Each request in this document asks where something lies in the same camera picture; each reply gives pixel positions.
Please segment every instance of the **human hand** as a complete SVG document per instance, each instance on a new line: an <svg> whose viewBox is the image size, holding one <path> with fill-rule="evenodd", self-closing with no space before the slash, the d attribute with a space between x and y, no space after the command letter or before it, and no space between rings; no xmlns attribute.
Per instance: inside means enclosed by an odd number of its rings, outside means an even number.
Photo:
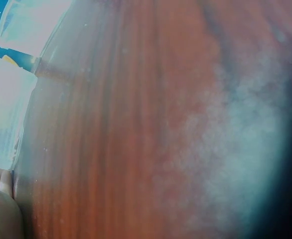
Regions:
<svg viewBox="0 0 292 239"><path fill-rule="evenodd" d="M12 175L0 170L0 239L22 238L22 216L12 198Z"/></svg>

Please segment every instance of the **blurry object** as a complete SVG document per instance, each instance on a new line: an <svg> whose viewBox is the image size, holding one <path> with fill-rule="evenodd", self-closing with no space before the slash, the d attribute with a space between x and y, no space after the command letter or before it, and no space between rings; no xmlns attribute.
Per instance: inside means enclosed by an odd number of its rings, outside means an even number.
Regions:
<svg viewBox="0 0 292 239"><path fill-rule="evenodd" d="M0 168L13 169L23 136L23 121L37 77L0 59Z"/></svg>
<svg viewBox="0 0 292 239"><path fill-rule="evenodd" d="M9 0L0 20L0 47L40 57L72 0Z"/></svg>
<svg viewBox="0 0 292 239"><path fill-rule="evenodd" d="M8 55L4 55L2 57L2 59L4 61L6 61L6 62L9 62L9 63L13 64L14 66L18 66L18 64L11 57L9 57Z"/></svg>

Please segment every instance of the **wood grain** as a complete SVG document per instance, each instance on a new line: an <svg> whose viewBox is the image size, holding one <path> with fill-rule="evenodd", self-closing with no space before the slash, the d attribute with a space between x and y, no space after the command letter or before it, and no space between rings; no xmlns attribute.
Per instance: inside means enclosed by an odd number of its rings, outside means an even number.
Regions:
<svg viewBox="0 0 292 239"><path fill-rule="evenodd" d="M76 0L36 75L28 238L258 230L292 135L292 0Z"/></svg>

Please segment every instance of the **reddish-brown wood surface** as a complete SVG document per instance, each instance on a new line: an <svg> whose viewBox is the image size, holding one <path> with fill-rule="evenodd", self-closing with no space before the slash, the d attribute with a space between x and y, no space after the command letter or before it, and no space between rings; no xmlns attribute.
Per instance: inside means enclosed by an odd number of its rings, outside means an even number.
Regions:
<svg viewBox="0 0 292 239"><path fill-rule="evenodd" d="M28 238L251 233L292 119L292 0L76 0L36 75Z"/></svg>

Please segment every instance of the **wooden table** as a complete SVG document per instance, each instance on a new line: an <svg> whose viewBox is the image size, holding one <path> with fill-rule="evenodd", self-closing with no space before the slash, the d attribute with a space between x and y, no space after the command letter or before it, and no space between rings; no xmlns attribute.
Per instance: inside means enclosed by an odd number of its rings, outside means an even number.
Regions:
<svg viewBox="0 0 292 239"><path fill-rule="evenodd" d="M36 75L28 238L289 232L260 218L292 192L292 0L76 0Z"/></svg>

